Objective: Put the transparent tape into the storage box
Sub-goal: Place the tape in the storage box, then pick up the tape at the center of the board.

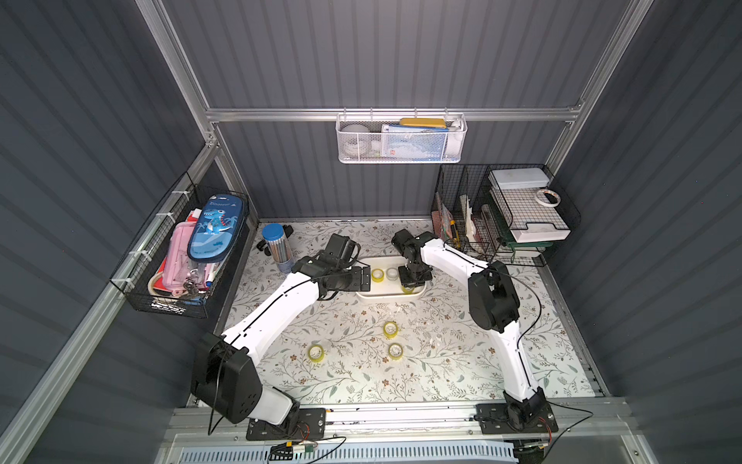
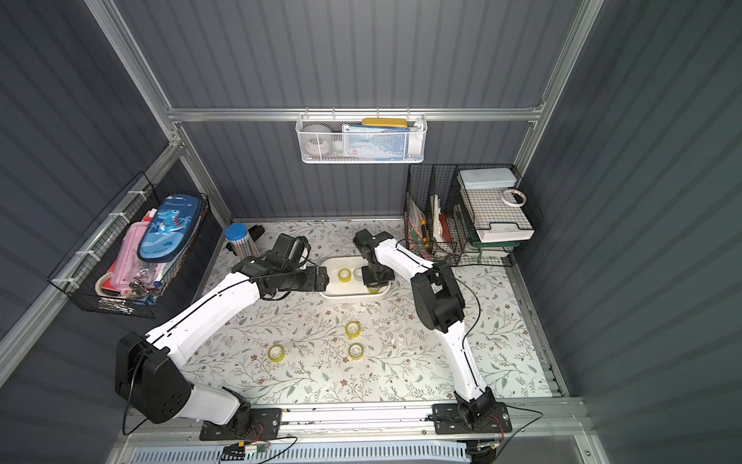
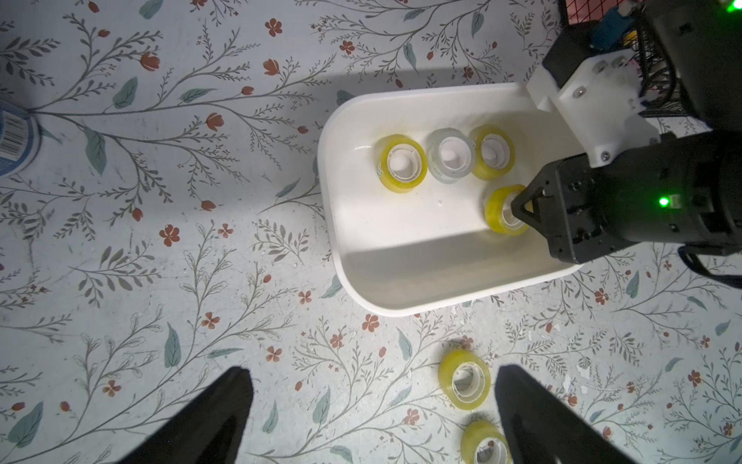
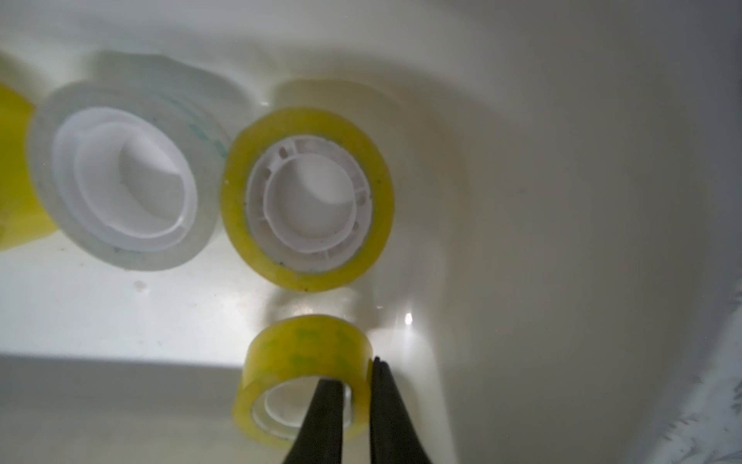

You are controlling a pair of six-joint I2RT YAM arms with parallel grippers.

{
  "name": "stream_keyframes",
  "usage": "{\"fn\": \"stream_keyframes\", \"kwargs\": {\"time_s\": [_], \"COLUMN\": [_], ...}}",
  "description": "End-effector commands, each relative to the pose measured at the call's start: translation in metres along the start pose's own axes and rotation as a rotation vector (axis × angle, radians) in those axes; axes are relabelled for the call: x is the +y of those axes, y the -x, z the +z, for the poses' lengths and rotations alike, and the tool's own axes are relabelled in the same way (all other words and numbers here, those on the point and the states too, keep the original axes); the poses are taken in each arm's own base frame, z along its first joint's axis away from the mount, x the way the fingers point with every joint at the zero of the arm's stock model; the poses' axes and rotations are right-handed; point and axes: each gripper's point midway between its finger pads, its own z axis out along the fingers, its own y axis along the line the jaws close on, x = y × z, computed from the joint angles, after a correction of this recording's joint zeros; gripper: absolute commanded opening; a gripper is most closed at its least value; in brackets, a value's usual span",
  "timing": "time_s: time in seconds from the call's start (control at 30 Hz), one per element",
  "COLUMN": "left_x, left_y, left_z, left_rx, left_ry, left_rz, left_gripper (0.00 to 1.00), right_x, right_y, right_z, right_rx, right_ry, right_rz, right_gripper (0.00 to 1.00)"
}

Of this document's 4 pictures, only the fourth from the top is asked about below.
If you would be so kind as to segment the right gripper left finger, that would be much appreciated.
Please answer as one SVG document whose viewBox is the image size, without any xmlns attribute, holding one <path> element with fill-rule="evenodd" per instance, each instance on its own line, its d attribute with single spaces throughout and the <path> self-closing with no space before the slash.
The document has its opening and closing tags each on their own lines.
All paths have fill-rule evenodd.
<svg viewBox="0 0 742 464">
<path fill-rule="evenodd" d="M 321 379 L 284 464 L 342 462 L 345 387 L 339 380 Z"/>
</svg>

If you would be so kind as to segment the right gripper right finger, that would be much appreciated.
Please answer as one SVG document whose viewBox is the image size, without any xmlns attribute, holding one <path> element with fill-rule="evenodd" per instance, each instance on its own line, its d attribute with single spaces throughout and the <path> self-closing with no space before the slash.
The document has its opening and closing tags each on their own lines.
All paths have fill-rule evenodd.
<svg viewBox="0 0 742 464">
<path fill-rule="evenodd" d="M 432 463 L 415 432 L 390 366 L 379 357 L 372 365 L 369 428 L 373 464 Z"/>
</svg>

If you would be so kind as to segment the yellow tape roll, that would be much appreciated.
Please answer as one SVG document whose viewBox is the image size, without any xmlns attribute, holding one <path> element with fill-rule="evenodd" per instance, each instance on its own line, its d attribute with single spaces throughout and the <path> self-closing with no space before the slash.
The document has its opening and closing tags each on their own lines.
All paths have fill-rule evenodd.
<svg viewBox="0 0 742 464">
<path fill-rule="evenodd" d="M 328 379 L 344 385 L 345 437 L 360 435 L 369 422 L 372 355 L 363 331 L 343 319 L 311 314 L 277 322 L 249 345 L 232 409 L 235 424 L 263 445 L 290 448 L 307 410 L 276 394 L 291 384 Z"/>
<path fill-rule="evenodd" d="M 35 108 L 1 85 L 1 251 L 42 239 L 57 230 L 30 179 L 25 139 Z"/>
<path fill-rule="evenodd" d="M 394 193 L 372 139 L 312 107 L 276 110 L 243 130 L 227 157 L 221 215 L 238 255 L 298 292 L 346 285 L 386 246 Z"/>
</svg>

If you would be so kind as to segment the white storage box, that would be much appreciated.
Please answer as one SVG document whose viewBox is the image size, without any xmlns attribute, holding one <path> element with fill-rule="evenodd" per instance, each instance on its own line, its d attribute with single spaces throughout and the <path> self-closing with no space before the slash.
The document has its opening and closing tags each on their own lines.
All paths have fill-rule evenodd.
<svg viewBox="0 0 742 464">
<path fill-rule="evenodd" d="M 1 256 L 5 463 L 278 463 L 231 417 L 278 320 L 356 323 L 436 463 L 647 463 L 741 286 L 737 1 L 5 1 L 1 77 L 40 104 L 103 52 L 339 113 L 395 191 L 328 293 L 226 236 L 164 272 L 62 233 Z"/>
</svg>

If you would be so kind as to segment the clear transparent tape roll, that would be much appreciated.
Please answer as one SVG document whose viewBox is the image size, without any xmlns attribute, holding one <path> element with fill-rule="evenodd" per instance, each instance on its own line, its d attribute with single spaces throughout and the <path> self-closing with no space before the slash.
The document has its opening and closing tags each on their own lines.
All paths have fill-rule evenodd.
<svg viewBox="0 0 742 464">
<path fill-rule="evenodd" d="M 46 212 L 116 267 L 184 265 L 220 234 L 220 185 L 254 105 L 235 83 L 153 54 L 103 52 L 37 109 L 26 158 Z"/>
</svg>

